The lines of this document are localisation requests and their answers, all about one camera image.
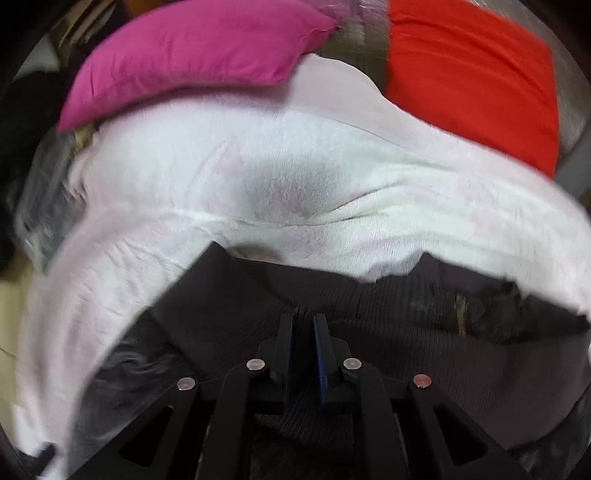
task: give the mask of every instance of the white blanket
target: white blanket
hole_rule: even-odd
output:
[[[338,61],[312,55],[283,86],[184,92],[126,113],[103,124],[73,178],[86,216],[37,279],[21,332],[25,450],[66,450],[109,348],[212,241],[365,281],[428,251],[591,312],[591,228],[575,202]]]

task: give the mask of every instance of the pink pillow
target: pink pillow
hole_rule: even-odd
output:
[[[336,27],[299,0],[185,0],[153,10],[92,51],[57,128],[179,87],[274,85]]]

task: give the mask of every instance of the silver screw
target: silver screw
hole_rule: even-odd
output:
[[[181,378],[178,382],[177,382],[177,388],[181,391],[181,392],[186,392],[188,390],[192,390],[195,388],[196,382],[194,379],[192,379],[191,377],[184,377]]]
[[[431,377],[425,374],[418,374],[413,377],[414,386],[420,388],[421,390],[425,390],[425,388],[429,388],[433,383]]]
[[[246,368],[253,372],[262,370],[265,368],[265,361],[261,360],[260,358],[251,358],[248,362],[246,362]]]
[[[361,360],[357,358],[348,358],[343,362],[343,367],[345,367],[347,370],[359,370],[361,365]]]

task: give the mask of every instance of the pillow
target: pillow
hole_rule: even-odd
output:
[[[153,10],[92,51],[58,130],[178,87],[282,82],[336,26],[298,0],[186,0]]]
[[[554,176],[550,48],[465,0],[391,0],[386,97],[410,114]]]

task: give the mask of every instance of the red cushion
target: red cushion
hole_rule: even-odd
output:
[[[386,97],[554,176],[558,109],[549,47],[465,0],[390,0]]]

